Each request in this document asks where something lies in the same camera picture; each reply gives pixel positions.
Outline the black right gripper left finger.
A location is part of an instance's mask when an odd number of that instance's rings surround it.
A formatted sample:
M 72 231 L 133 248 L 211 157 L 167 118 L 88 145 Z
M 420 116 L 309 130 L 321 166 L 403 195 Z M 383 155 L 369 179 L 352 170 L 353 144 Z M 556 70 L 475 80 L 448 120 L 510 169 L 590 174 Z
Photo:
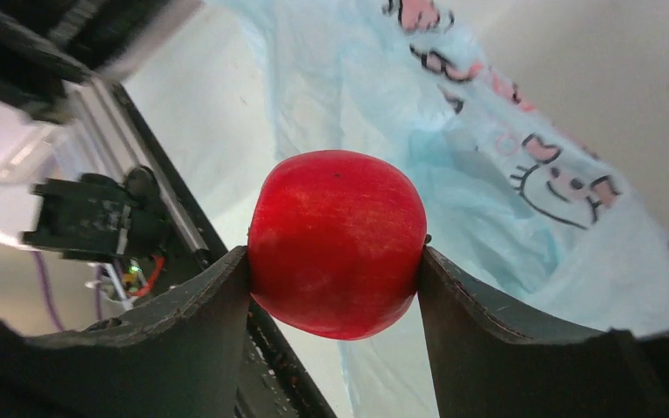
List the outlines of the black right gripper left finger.
M 231 417 L 246 333 L 244 247 L 84 331 L 0 321 L 0 417 Z

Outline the light blue printed plastic bag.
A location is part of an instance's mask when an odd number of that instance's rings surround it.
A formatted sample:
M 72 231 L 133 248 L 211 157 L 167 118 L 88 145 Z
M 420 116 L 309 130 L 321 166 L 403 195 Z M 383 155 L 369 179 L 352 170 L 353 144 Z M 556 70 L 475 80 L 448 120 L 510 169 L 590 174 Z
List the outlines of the light blue printed plastic bag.
M 415 184 L 434 245 L 582 326 L 669 328 L 669 234 L 435 1 L 231 1 L 267 74 L 278 158 L 347 149 Z

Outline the red fake apple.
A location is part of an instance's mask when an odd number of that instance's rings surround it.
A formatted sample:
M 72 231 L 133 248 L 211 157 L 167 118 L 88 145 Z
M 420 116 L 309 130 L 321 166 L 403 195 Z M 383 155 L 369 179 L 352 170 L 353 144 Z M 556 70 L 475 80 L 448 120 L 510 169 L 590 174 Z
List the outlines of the red fake apple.
M 427 235 L 418 191 L 393 165 L 343 150 L 287 158 L 248 228 L 251 294 L 307 333 L 371 337 L 409 309 Z

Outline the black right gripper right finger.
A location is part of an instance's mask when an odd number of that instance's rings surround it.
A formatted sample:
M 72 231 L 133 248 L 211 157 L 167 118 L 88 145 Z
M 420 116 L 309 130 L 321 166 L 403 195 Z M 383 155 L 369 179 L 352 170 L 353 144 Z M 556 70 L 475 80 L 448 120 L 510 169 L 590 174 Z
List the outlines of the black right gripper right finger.
M 669 330 L 560 320 L 424 250 L 419 305 L 443 417 L 669 417 Z

